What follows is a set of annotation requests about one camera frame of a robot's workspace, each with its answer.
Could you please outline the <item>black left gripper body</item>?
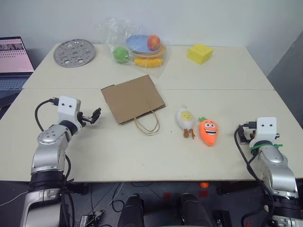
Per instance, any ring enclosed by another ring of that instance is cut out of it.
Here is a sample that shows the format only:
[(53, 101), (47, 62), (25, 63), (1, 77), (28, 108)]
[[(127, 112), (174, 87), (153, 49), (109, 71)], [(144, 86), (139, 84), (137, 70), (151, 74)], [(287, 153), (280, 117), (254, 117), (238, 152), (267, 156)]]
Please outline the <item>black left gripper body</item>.
[(88, 122), (90, 124), (94, 123), (94, 119), (92, 117), (84, 116), (83, 112), (78, 112), (77, 113), (77, 120), (81, 124), (82, 127), (85, 127)]

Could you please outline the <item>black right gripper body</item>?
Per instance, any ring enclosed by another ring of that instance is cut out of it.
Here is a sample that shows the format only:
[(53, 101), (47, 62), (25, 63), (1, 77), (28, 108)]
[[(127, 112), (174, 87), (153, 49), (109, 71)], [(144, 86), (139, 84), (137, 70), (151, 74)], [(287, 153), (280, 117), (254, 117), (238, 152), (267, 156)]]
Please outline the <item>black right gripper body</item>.
[(248, 127), (244, 128), (244, 137), (245, 137), (245, 143), (250, 143), (254, 138), (256, 134), (256, 129), (250, 129)]

